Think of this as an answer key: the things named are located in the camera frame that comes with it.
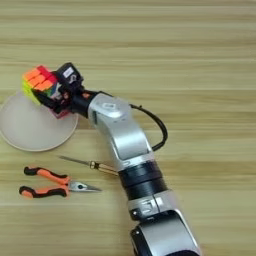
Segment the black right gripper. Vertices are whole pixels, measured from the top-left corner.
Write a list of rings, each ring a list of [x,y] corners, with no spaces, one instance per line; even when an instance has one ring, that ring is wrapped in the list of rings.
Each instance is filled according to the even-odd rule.
[[[65,110],[71,113],[77,113],[84,117],[88,116],[88,109],[91,101],[98,95],[96,91],[86,90],[83,86],[64,87],[61,86],[59,92],[61,100],[52,99],[40,90],[32,90],[36,99],[45,107],[59,114]]]

